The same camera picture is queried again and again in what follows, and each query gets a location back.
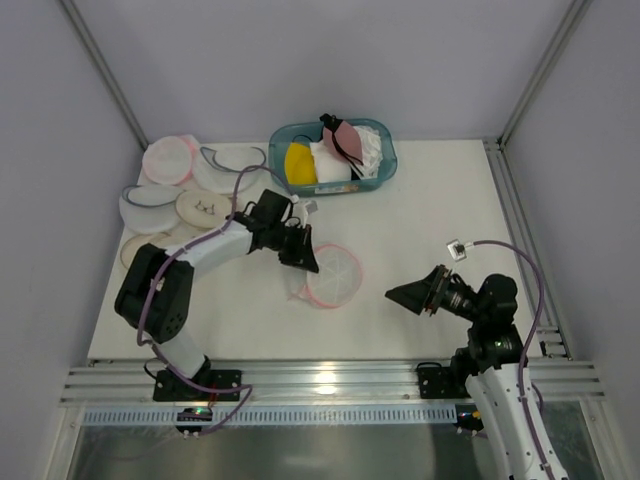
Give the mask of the pink-trimmed mesh laundry bag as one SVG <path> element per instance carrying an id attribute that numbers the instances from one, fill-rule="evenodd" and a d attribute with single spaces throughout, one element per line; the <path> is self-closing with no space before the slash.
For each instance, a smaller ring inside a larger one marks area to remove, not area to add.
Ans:
<path id="1" fill-rule="evenodd" d="M 285 275 L 289 299 L 300 299 L 321 309 L 346 305 L 363 281 L 359 259 L 347 248 L 324 243 L 314 249 L 318 273 L 293 269 Z"/>

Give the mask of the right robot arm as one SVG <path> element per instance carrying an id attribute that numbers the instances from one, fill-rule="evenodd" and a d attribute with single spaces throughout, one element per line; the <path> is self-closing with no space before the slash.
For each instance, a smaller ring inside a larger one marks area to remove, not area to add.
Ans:
<path id="1" fill-rule="evenodd" d="M 565 479 L 540 413 L 525 343 L 514 324 L 515 281 L 491 274 L 479 289 L 443 265 L 425 278 L 388 290 L 386 298 L 420 315 L 444 310 L 470 323 L 467 343 L 448 364 L 416 365 L 423 399 L 469 398 L 474 409 L 459 412 L 455 426 L 483 433 L 502 479 Z"/>

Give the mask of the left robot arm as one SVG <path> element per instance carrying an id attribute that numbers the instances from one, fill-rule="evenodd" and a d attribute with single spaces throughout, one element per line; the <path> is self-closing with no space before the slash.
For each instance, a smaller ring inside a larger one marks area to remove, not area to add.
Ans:
<path id="1" fill-rule="evenodd" d="M 136 343 L 149 346 L 178 381 L 203 393 L 220 393 L 206 381 L 209 358 L 185 329 L 198 273 L 268 249 L 288 267 L 317 274 L 312 226 L 295 215 L 297 201 L 265 190 L 258 201 L 233 210 L 224 223 L 166 249 L 139 248 L 116 296 L 115 312 L 136 330 Z"/>

